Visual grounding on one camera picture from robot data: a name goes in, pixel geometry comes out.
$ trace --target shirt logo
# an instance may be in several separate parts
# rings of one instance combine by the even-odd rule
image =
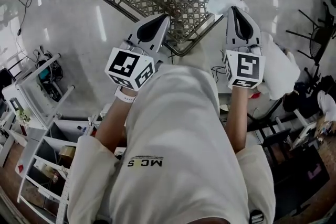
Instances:
[[[162,167],[163,157],[158,156],[135,156],[128,162],[127,167]]]

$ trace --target wooden floor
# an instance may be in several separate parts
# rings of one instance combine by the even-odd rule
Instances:
[[[22,146],[13,144],[4,167],[0,168],[0,185],[13,204],[15,204],[30,223],[46,223],[23,202],[19,204],[16,202],[21,177],[14,171],[14,168],[20,158],[22,150]],[[306,204],[310,204],[308,209],[296,217],[291,217],[291,214],[289,214],[277,221],[278,224],[305,224],[313,222],[321,219],[336,203],[336,137],[326,137],[319,153],[328,170],[330,180],[306,202]],[[22,193],[29,201],[38,206],[42,206],[44,201],[43,197],[36,191],[36,188],[29,183],[25,184]]]
[[[23,149],[24,148],[19,144],[13,144],[4,167],[0,168],[0,185],[12,203],[30,223],[45,224],[46,222],[36,215],[28,206],[26,206],[24,202],[21,201],[19,204],[16,202],[22,178],[15,172],[14,169],[20,159]],[[28,198],[29,201],[36,205],[40,206],[43,203],[43,199],[40,194],[37,193],[36,189],[29,184],[25,184],[23,194],[25,198]]]

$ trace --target forearm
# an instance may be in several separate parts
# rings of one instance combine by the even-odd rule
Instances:
[[[248,89],[233,86],[232,101],[224,127],[235,153],[245,148]]]
[[[136,92],[130,90],[124,93],[127,95],[136,94]],[[125,103],[116,98],[97,130],[96,139],[113,153],[122,138],[124,125],[131,107],[132,103]]]

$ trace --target red object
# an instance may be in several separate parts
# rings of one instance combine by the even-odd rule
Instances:
[[[22,170],[23,170],[23,165],[20,164],[17,168],[19,169],[19,173],[21,174],[21,172],[22,172]]]
[[[258,99],[260,97],[260,94],[261,94],[260,92],[252,94],[251,99]]]

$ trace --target shirt sleeve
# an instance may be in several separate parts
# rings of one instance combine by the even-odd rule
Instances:
[[[260,210],[265,223],[273,223],[275,216],[274,182],[264,150],[260,145],[247,147],[237,153],[248,195],[248,208]]]
[[[92,136],[79,138],[70,174],[68,219],[92,223],[118,159]]]

